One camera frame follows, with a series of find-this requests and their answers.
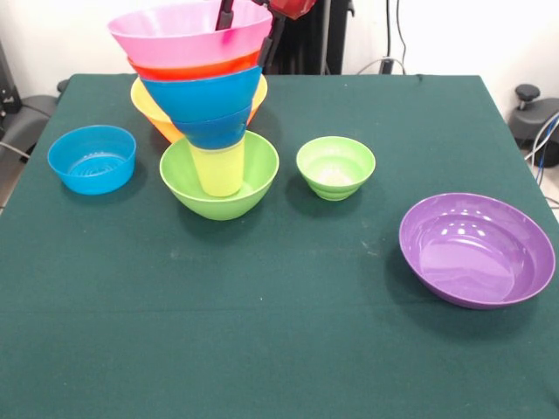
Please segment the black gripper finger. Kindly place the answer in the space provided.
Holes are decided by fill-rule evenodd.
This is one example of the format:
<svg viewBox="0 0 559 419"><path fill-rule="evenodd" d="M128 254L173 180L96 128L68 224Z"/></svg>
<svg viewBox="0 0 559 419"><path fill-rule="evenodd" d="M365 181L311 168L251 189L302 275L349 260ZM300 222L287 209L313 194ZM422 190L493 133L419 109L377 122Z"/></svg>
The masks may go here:
<svg viewBox="0 0 559 419"><path fill-rule="evenodd" d="M269 34L264 38L261 45L258 65L270 65L277 50L281 35L285 28L286 17L274 15Z"/></svg>
<svg viewBox="0 0 559 419"><path fill-rule="evenodd" d="M232 25L232 20L234 17L234 11L232 6L234 4L233 0L221 0L218 13L217 22L215 26L216 31L230 29Z"/></svg>

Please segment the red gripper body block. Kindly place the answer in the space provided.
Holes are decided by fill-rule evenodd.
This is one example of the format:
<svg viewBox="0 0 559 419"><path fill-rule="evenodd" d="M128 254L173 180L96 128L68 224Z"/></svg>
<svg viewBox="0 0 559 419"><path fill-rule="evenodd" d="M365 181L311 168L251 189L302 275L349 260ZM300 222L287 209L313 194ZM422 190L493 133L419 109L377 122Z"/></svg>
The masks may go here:
<svg viewBox="0 0 559 419"><path fill-rule="evenodd" d="M269 9L292 20L306 15L315 3L316 0L265 0Z"/></svg>

